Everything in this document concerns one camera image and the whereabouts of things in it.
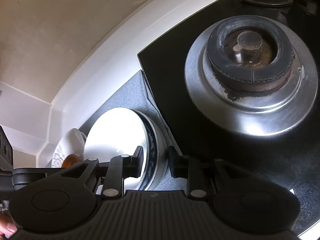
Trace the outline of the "person's hand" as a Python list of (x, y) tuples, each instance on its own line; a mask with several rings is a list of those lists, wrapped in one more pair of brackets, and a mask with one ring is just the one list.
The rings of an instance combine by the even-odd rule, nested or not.
[(0, 238), (1, 240), (10, 238), (17, 232), (17, 227), (12, 218), (4, 213), (0, 213)]

